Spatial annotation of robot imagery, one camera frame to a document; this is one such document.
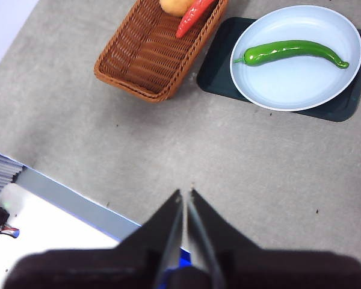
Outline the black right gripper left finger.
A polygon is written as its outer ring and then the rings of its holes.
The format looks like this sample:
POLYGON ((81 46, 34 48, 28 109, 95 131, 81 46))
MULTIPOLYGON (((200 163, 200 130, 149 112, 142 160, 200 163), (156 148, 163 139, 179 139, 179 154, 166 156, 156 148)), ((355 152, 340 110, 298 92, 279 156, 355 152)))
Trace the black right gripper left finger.
POLYGON ((157 288, 181 254, 183 198, 176 190, 112 249, 48 250, 21 258, 4 288, 157 288))

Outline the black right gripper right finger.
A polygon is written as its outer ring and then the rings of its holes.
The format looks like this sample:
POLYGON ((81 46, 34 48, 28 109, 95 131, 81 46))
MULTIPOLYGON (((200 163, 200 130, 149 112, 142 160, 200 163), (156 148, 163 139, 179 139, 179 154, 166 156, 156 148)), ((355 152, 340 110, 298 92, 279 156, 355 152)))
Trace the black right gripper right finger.
POLYGON ((191 288, 361 288, 361 263, 315 250, 263 249, 196 191, 188 200, 189 236, 206 269, 187 273, 191 288))

